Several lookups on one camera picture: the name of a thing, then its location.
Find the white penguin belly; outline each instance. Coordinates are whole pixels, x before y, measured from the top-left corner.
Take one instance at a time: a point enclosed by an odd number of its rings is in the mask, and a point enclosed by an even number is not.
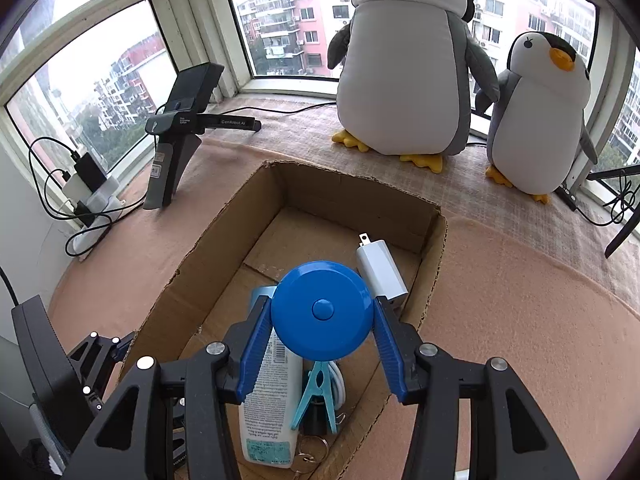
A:
[[[460,114],[445,11],[397,0],[361,4],[337,101],[342,126],[377,152],[442,152]]]
[[[551,193],[571,169],[581,127],[577,105],[523,78],[495,133],[494,165],[525,193]]]

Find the large penguin plush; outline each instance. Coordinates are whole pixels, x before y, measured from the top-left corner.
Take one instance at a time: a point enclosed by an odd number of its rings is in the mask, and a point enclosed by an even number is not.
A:
[[[498,76],[500,100],[489,127],[486,176],[548,203],[566,178],[578,143],[594,164],[598,155],[584,126],[589,71],[575,49],[548,32],[525,32],[511,46]],[[491,96],[476,94],[484,112]]]
[[[401,155],[434,173],[466,146],[468,70],[499,98],[491,60],[465,22],[473,0],[351,0],[351,23],[332,39],[328,66],[344,61],[334,142]]]

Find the teal clothespin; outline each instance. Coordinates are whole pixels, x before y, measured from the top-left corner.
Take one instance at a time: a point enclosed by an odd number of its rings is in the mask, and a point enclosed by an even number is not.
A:
[[[334,411],[334,394],[331,391],[331,372],[329,371],[329,363],[316,361],[311,373],[309,374],[309,380],[306,383],[305,392],[302,394],[300,404],[296,410],[296,415],[293,417],[291,423],[291,429],[296,430],[300,425],[302,417],[305,415],[306,409],[309,407],[311,397],[324,397],[324,406],[326,408],[326,414],[329,418],[329,426],[333,434],[338,433],[338,429],[335,425],[335,411]]]

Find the teal label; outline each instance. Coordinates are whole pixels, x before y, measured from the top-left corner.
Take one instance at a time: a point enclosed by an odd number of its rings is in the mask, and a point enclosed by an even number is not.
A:
[[[264,440],[246,440],[249,459],[265,464],[288,464],[291,451],[288,442],[266,442]]]

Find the blue round object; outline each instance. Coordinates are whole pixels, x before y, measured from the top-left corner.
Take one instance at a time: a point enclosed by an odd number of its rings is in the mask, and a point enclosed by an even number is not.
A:
[[[373,327],[373,300],[362,278],[335,262],[291,270],[271,300],[271,321],[293,353],[333,361],[353,352]]]

